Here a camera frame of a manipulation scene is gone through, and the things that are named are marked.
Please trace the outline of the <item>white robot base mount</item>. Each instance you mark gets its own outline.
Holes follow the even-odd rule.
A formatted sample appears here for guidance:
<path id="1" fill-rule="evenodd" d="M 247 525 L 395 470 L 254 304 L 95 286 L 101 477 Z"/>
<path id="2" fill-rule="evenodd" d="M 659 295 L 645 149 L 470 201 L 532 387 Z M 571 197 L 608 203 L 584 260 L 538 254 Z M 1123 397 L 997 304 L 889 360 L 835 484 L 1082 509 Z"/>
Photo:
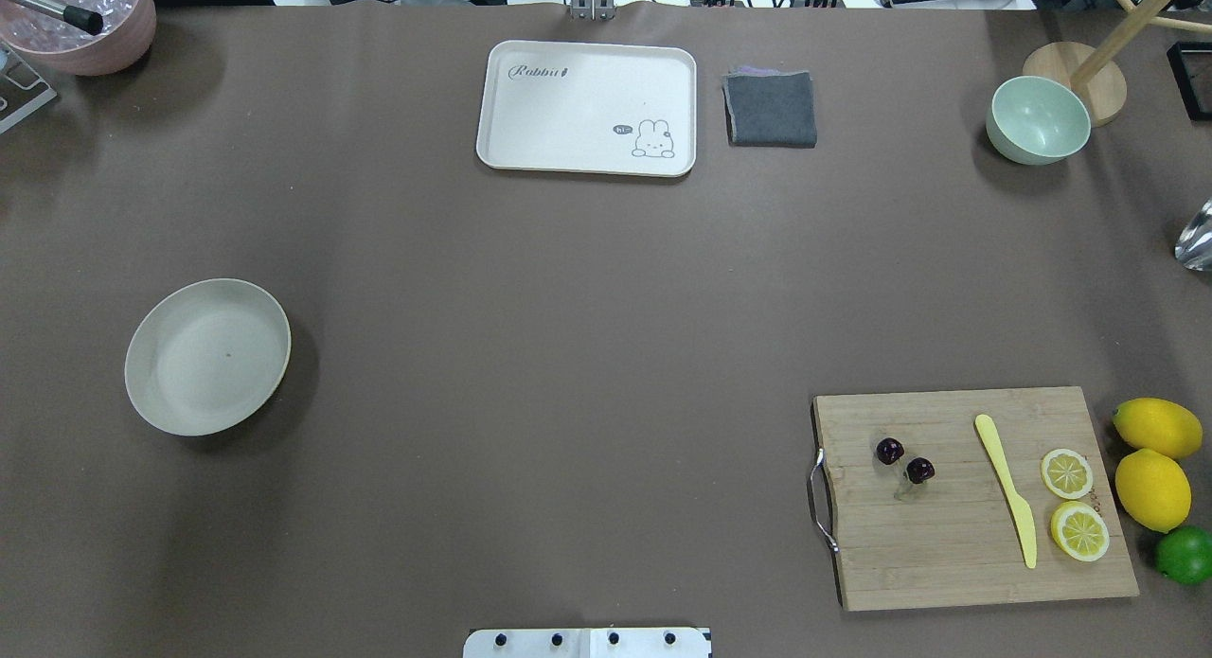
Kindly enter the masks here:
<path id="1" fill-rule="evenodd" d="M 481 629 L 463 657 L 711 657 L 711 633 L 694 626 Z"/>

